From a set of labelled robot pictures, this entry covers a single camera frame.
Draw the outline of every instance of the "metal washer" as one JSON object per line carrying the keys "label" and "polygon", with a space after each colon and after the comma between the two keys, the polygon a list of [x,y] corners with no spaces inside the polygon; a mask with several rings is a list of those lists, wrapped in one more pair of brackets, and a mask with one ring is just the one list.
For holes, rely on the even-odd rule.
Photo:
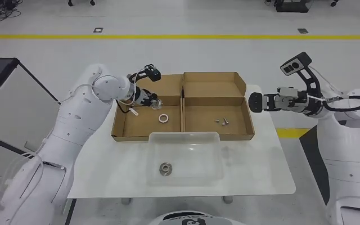
{"label": "metal washer", "polygon": [[159,168],[160,174],[168,176],[173,172],[173,166],[170,163],[162,163]]}

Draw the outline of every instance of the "clear plastic bin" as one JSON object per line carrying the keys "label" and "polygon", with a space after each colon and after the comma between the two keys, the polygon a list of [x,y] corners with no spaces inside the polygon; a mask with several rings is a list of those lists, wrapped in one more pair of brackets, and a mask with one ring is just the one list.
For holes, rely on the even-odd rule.
{"label": "clear plastic bin", "polygon": [[[211,186],[223,177],[217,132],[151,133],[148,143],[148,185]],[[160,174],[162,163],[171,164],[170,175]]]}

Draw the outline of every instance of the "white tape roll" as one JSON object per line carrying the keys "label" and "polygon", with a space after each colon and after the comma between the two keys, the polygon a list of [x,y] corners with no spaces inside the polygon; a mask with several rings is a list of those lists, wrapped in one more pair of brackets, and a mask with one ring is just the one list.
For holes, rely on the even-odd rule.
{"label": "white tape roll", "polygon": [[166,123],[169,120],[169,117],[167,116],[167,114],[161,114],[159,116],[159,122],[161,123]]}

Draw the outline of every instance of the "cardboard box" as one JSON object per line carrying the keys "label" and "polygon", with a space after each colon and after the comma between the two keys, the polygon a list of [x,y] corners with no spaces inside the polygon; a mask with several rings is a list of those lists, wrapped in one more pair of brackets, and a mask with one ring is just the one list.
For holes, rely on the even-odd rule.
{"label": "cardboard box", "polygon": [[[182,82],[183,75],[162,75],[161,80],[157,82],[149,79],[139,80],[137,85],[156,93],[163,101],[163,106],[160,110],[135,106],[134,110],[139,113],[138,116],[131,112],[123,114],[117,108],[111,132],[114,140],[147,141],[152,132],[182,132]],[[161,114],[169,116],[167,123],[159,122],[158,118]]]}
{"label": "cardboard box", "polygon": [[[238,73],[184,73],[183,86],[184,132],[215,131],[222,141],[252,139],[246,84]],[[225,126],[224,117],[229,121]]]}

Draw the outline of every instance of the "yellow floor line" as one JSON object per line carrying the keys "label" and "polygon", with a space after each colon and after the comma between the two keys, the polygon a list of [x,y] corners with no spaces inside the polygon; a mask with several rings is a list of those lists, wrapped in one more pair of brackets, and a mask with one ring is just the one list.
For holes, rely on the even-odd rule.
{"label": "yellow floor line", "polygon": [[272,34],[0,34],[0,39],[251,39],[251,40],[360,40],[360,35]]}
{"label": "yellow floor line", "polygon": [[300,138],[310,129],[276,128],[279,138]]}

